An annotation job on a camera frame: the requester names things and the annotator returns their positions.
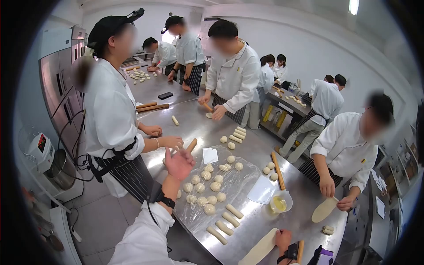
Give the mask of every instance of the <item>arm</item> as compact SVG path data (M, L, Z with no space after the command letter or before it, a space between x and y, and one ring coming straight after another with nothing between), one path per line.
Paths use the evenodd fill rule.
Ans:
M259 83L261 66L255 57L251 57L243 69L242 81L237 94L224 103L224 107L231 113L235 113L247 103L252 101L254 90Z

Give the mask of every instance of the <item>black cap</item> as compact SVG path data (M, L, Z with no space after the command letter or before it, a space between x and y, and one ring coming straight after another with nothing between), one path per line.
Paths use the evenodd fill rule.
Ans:
M100 48L111 36L116 33L116 30L123 24L129 23L134 25L134 21L144 14L144 9L132 11L131 16L108 16L100 19L93 27L88 36L87 46L94 50Z
M179 24L182 18L183 17L180 17L180 16L169 17L165 22L165 29L162 30L160 33L163 34L169 29L170 26Z

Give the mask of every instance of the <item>dough roll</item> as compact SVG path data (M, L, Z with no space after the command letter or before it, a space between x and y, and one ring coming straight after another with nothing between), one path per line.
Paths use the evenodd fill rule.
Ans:
M234 206L232 206L231 204L227 204L227 206L225 206L225 208L227 208L230 212L232 212L235 216L237 216L237 218L241 219L243 218L243 214L241 212L239 212L236 208L234 208Z
M221 241L221 243L223 245L226 245L228 243L227 239L225 239L220 233L218 233L218 231L216 231L215 229L213 229L212 226L208 226L206 228L206 231L208 231L210 234L212 234L213 236L215 236L219 241Z
M229 213L224 212L222 214L222 217L224 217L225 220L229 221L232 225L234 225L234 227L239 227L240 223L237 222L236 219L234 219Z
M233 235L234 231L231 228L228 228L223 222L216 221L216 226L221 229L222 232L226 233L227 235L231 236Z

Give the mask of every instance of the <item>baker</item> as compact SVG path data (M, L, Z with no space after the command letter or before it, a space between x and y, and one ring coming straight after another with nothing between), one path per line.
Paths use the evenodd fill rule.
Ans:
M387 95L376 92L365 105L363 114L337 115L313 143L310 158L299 167L326 197L334 196L343 178L351 178L348 196L337 203L341 211L350 209L364 190L377 158L377 145L383 144L383 133L394 126L393 104Z

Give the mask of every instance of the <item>flattened dough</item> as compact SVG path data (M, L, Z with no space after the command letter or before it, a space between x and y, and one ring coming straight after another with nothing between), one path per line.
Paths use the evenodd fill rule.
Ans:
M318 205L318 207L315 209L314 213L312 214L312 222L319 223L322 220L324 220L327 216L330 215L330 213L336 207L337 202L339 202L339 200L336 199L336 197L333 197L333 198L327 198L323 203Z
M258 264L275 246L277 228L272 228L259 242L238 262L238 265Z

